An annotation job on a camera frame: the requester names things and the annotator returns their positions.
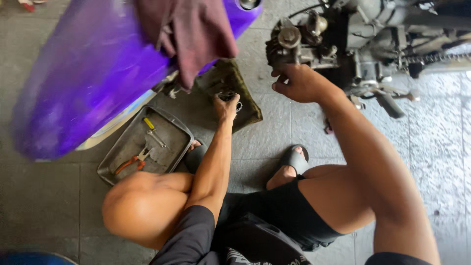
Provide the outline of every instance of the orange pliers handle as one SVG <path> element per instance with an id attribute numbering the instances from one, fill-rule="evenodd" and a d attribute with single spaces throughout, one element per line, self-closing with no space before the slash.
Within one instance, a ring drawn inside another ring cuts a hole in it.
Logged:
<path id="1" fill-rule="evenodd" d="M 137 171 L 141 170 L 145 165 L 146 165 L 146 162 L 145 161 L 141 161 L 138 159 L 137 156 L 133 156 L 131 157 L 131 159 L 129 159 L 128 161 L 122 163 L 118 169 L 114 172 L 115 175 L 119 174 L 119 172 L 121 172 L 125 167 L 131 165 L 132 163 L 136 162 L 136 161 L 139 161 L 138 162 L 138 169 Z"/>

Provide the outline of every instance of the purple body panel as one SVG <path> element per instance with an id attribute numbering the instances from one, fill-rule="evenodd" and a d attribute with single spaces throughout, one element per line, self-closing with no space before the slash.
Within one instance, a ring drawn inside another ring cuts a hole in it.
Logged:
<path id="1" fill-rule="evenodd" d="M 236 38 L 262 11 L 222 1 Z M 131 0 L 72 0 L 14 107 L 16 149 L 32 159 L 59 158 L 176 69 L 144 41 Z"/>

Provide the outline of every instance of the black slide sandal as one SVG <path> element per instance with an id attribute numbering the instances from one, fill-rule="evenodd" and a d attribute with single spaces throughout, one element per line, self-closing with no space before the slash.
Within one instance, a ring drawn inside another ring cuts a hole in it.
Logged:
<path id="1" fill-rule="evenodd" d="M 191 174 L 196 173 L 201 161 L 203 160 L 204 154 L 206 154 L 206 151 L 208 150 L 208 146 L 202 140 L 197 138 L 195 138 L 195 140 L 200 142 L 201 145 L 187 153 L 185 155 L 185 160 L 183 160 L 185 166 L 187 166 L 188 172 Z"/>
<path id="2" fill-rule="evenodd" d="M 294 149 L 297 147 L 302 148 L 302 152 L 304 153 L 304 158 L 302 155 L 298 152 L 296 152 Z M 294 170 L 296 171 L 297 175 L 301 175 L 306 170 L 309 169 L 309 153 L 302 144 L 296 144 L 291 146 L 281 157 L 280 161 L 278 162 L 278 165 L 275 168 L 275 171 L 273 172 L 273 175 L 280 170 L 282 166 L 292 166 Z"/>

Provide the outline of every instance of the person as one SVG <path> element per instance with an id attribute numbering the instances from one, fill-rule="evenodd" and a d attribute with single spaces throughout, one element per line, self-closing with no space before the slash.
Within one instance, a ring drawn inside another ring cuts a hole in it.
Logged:
<path id="1" fill-rule="evenodd" d="M 310 264 L 304 251 L 327 247 L 376 220 L 367 265 L 439 265 L 419 191 L 388 140 L 340 88 L 308 66 L 282 65 L 272 76 L 279 76 L 274 91 L 322 107 L 346 165 L 307 169 L 307 149 L 295 145 L 280 159 L 266 190 L 226 194 L 239 96 L 229 102 L 215 97 L 219 125 L 211 144 L 194 141 L 188 150 L 187 156 L 205 151 L 194 160 L 194 174 L 126 177 L 104 200 L 107 229 L 159 249 L 153 265 L 304 265 Z"/>

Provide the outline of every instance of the pliers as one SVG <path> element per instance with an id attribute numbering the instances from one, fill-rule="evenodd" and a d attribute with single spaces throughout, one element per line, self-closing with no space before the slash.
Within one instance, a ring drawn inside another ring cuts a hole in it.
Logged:
<path id="1" fill-rule="evenodd" d="M 138 168 L 137 168 L 136 171 L 141 170 L 146 165 L 146 162 L 144 160 L 149 156 L 149 154 L 150 154 L 150 150 L 147 147 L 145 147 L 144 149 L 142 149 L 142 151 L 137 156 L 133 156 L 128 161 L 122 163 L 118 167 L 118 169 L 116 169 L 114 174 L 115 175 L 119 174 L 119 172 L 121 172 L 125 167 L 131 165 L 132 163 L 134 163 L 136 161 L 139 161 L 138 162 Z"/>

